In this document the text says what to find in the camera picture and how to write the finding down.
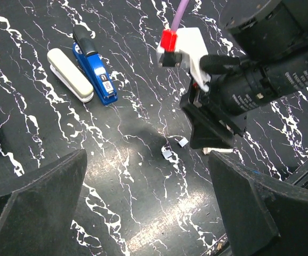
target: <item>white plastic part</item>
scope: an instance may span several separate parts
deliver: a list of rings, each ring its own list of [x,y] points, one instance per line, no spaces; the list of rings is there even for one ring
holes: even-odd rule
[[[181,141],[178,142],[180,147],[184,147],[188,143],[188,140],[184,137]]]
[[[163,151],[163,156],[165,159],[168,159],[172,156],[172,152],[170,150]]]
[[[229,154],[233,152],[233,149],[225,149],[225,148],[203,148],[202,152],[204,153],[204,155],[209,155],[209,153],[211,153],[212,150],[224,154]]]
[[[197,82],[200,89],[208,92],[209,87],[206,83],[210,81],[211,77],[200,69],[199,64],[201,57],[208,55],[208,51],[199,28],[179,28],[176,34],[177,40],[174,52],[182,54],[182,62],[179,67],[189,68],[193,79]],[[159,66],[159,60],[164,53],[165,50],[159,43],[156,49]]]
[[[61,49],[51,49],[47,53],[47,60],[51,71],[81,102],[88,102],[93,98],[93,86]]]

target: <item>blue object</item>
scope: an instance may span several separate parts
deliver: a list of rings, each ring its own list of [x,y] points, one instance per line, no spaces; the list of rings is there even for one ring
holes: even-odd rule
[[[77,43],[74,43],[72,51],[102,104],[106,106],[117,101],[116,89],[98,53],[86,57]]]

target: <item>red clip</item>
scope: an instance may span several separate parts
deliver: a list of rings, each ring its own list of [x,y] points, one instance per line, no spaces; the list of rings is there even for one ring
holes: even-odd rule
[[[161,37],[160,46],[164,48],[166,52],[174,52],[176,39],[176,32],[173,32],[170,29],[165,29]]]

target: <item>table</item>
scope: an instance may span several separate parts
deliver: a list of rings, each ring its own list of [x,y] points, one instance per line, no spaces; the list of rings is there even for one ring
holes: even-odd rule
[[[199,27],[210,53],[241,55],[218,24],[225,2],[192,1],[182,26]],[[0,0],[0,182],[88,152],[66,255],[204,255],[224,234],[207,156],[177,144],[191,131],[179,109],[187,71],[156,64],[178,4]],[[50,71],[52,48],[75,61],[77,24],[92,31],[118,89],[107,107],[96,95],[82,104]],[[308,159],[308,89],[248,118],[236,160],[283,180]]]

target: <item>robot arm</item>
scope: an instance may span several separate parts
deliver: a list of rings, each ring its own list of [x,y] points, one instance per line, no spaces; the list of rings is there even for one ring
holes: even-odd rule
[[[308,1],[228,0],[220,24],[246,55],[196,58],[212,79],[203,85],[191,73],[180,102],[192,124],[194,149],[232,148],[234,136],[246,131],[247,112],[308,87]],[[163,56],[177,62],[179,54]]]

